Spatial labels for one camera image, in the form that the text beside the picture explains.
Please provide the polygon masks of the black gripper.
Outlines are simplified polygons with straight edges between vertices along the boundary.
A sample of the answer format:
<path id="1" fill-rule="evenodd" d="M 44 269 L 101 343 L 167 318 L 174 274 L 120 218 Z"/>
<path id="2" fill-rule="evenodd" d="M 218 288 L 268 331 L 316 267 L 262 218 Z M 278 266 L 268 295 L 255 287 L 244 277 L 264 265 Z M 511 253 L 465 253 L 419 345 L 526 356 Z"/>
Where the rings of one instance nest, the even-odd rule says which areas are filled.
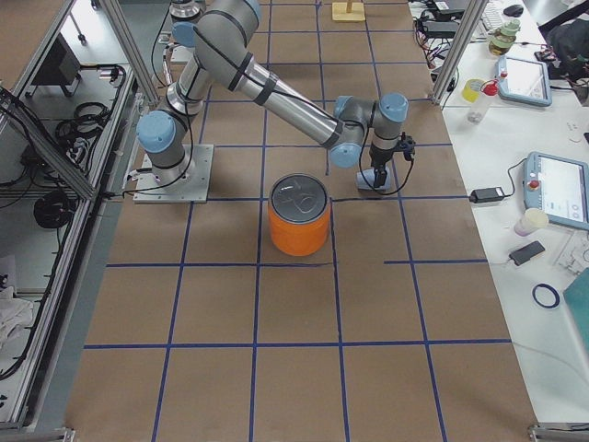
<path id="1" fill-rule="evenodd" d="M 381 188 L 387 183 L 387 162 L 393 157 L 392 149 L 381 149 L 377 146 L 370 147 L 371 167 L 375 174 L 375 187 Z"/>

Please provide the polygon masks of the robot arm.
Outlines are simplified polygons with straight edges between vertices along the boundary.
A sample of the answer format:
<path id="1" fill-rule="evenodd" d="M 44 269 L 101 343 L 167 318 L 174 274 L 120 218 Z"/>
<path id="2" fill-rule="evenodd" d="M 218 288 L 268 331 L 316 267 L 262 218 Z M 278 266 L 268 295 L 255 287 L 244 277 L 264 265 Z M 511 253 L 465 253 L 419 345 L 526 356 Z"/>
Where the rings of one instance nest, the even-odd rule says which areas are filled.
<path id="1" fill-rule="evenodd" d="M 140 118 L 136 134 L 163 186 L 182 180 L 193 164 L 182 140 L 191 119 L 203 105 L 212 83 L 240 92 L 257 105 L 291 124 L 329 150 L 333 165 L 357 167 L 365 143 L 370 145 L 371 168 L 360 170 L 359 188 L 390 194 L 387 163 L 400 152 L 414 160 L 415 143 L 402 131 L 409 103 L 399 93 L 378 100 L 340 96 L 328 114 L 275 73 L 258 64 L 248 44 L 261 20 L 256 1 L 215 1 L 209 7 L 197 1 L 185 4 L 195 12 L 173 25 L 180 45 L 192 57 L 178 81 L 167 88 L 157 110 Z"/>

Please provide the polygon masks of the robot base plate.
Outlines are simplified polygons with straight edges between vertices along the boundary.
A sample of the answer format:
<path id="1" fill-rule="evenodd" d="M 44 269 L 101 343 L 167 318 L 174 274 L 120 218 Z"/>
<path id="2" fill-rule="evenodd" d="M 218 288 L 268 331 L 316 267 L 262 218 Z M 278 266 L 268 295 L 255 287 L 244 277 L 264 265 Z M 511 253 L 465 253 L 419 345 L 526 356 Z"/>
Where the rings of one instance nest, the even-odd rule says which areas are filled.
<path id="1" fill-rule="evenodd" d="M 137 204 L 206 204 L 214 159 L 213 145 L 183 145 L 183 161 L 173 169 L 159 169 L 144 153 L 133 201 Z"/>

